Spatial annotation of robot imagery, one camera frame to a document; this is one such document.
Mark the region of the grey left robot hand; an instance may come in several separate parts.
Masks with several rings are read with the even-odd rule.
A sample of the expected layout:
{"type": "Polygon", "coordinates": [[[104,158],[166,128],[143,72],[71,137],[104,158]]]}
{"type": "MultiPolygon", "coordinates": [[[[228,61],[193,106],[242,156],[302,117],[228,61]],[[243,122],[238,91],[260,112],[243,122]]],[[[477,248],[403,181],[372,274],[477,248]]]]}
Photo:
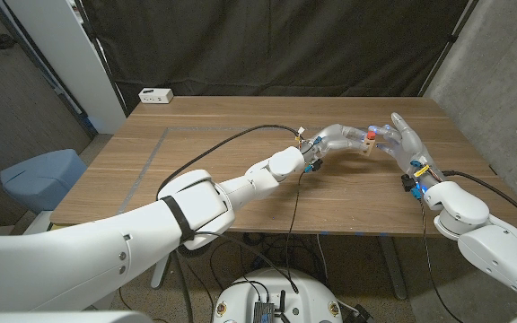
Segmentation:
{"type": "Polygon", "coordinates": [[[329,151],[352,149],[367,153],[370,145],[364,142],[367,133],[359,128],[334,124],[322,129],[311,139],[302,142],[301,153],[305,172],[316,171],[329,151]]]}

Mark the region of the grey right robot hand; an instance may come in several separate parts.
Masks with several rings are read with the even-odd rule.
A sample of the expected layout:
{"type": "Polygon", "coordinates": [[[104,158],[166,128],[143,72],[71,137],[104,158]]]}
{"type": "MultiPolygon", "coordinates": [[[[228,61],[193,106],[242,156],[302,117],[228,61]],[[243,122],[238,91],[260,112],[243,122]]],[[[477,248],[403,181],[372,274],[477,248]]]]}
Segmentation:
{"type": "Polygon", "coordinates": [[[376,144],[376,147],[395,159],[401,170],[425,189],[445,181],[416,131],[400,114],[393,112],[390,117],[392,126],[368,126],[369,131],[381,135],[387,142],[376,144]]]}

